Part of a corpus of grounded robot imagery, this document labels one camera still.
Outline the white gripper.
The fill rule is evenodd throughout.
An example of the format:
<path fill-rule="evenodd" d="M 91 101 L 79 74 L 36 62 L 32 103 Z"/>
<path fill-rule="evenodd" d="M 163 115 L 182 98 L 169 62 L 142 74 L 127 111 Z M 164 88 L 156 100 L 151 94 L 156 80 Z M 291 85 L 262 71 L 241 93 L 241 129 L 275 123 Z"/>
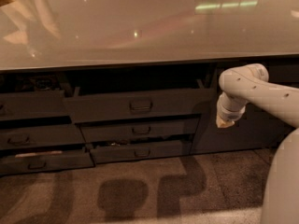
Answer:
<path fill-rule="evenodd" d="M 217 102 L 216 125 L 220 129 L 235 125 L 235 121 L 242 118 L 248 101 L 223 92 Z"/>

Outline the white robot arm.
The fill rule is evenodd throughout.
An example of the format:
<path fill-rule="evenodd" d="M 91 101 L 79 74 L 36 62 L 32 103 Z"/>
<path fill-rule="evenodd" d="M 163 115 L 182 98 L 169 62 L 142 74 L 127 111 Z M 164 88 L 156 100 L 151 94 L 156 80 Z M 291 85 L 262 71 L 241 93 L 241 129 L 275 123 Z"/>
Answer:
<path fill-rule="evenodd" d="M 279 145 L 267 177 L 261 224 L 299 224 L 299 89 L 269 81 L 267 69 L 249 64 L 223 71 L 216 125 L 228 128 L 252 103 L 291 125 L 294 130 Z"/>

